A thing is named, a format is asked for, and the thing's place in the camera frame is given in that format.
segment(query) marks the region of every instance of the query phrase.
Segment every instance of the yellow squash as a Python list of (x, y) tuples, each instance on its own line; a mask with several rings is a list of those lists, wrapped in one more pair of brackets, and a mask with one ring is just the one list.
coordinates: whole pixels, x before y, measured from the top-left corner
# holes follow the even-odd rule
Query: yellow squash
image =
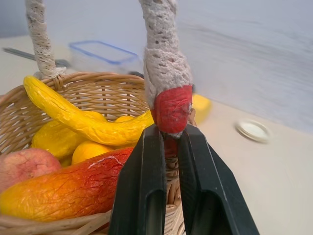
[[(87, 117), (106, 122), (104, 116), (94, 111), (83, 111)], [(86, 138), (68, 129), (62, 123), (52, 120), (34, 135), (32, 140), (32, 148), (41, 148), (52, 153), (57, 159), (62, 160), (65, 157), (72, 156), (76, 147)], [(66, 166), (68, 162), (62, 162), (62, 166)]]
[(150, 110), (132, 120), (120, 123), (88, 117), (82, 110), (33, 76), (25, 77), (24, 87), (30, 100), (51, 118), (86, 139), (105, 145), (136, 143), (142, 131), (154, 123)]
[(61, 167), (67, 167), (72, 164), (72, 155), (66, 156), (59, 160)]
[(129, 120), (133, 120), (134, 117), (132, 116), (121, 116), (118, 119), (115, 120), (115, 122), (124, 122), (124, 121), (129, 121)]

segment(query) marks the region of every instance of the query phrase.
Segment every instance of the blue lid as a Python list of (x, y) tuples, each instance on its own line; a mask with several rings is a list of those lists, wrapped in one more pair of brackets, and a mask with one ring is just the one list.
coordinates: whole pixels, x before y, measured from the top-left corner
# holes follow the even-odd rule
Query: blue lid
[(131, 51), (104, 43), (90, 40), (70, 43), (69, 47), (87, 56), (97, 58), (110, 64), (120, 65), (125, 62), (139, 59), (139, 56)]

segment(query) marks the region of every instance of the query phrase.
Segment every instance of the plastic container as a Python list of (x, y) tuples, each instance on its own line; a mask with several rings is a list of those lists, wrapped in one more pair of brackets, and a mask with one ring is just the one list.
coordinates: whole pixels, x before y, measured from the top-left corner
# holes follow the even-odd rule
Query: plastic container
[(143, 70), (137, 54), (101, 41), (74, 42), (69, 47), (72, 53), (71, 65), (78, 71), (126, 74)]

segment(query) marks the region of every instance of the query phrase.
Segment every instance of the yellow lemon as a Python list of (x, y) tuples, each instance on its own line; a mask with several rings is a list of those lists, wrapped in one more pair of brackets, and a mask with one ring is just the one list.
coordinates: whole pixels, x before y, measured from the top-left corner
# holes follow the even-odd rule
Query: yellow lemon
[(93, 141), (82, 142), (73, 153), (72, 165), (112, 150), (111, 147)]
[(117, 120), (115, 120), (115, 122), (124, 122), (124, 121), (129, 121), (132, 119), (134, 119), (134, 117), (132, 116), (121, 116)]

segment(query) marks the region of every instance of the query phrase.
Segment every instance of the red tape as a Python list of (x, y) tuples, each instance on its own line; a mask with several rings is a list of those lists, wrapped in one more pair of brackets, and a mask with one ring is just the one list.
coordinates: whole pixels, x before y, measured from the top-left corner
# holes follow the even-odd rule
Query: red tape
[(159, 130), (175, 134), (183, 131), (188, 122), (189, 107), (192, 103), (192, 86), (173, 88), (160, 93), (151, 110)]
[(173, 138), (166, 138), (164, 140), (165, 157), (173, 158), (177, 155), (177, 141)]

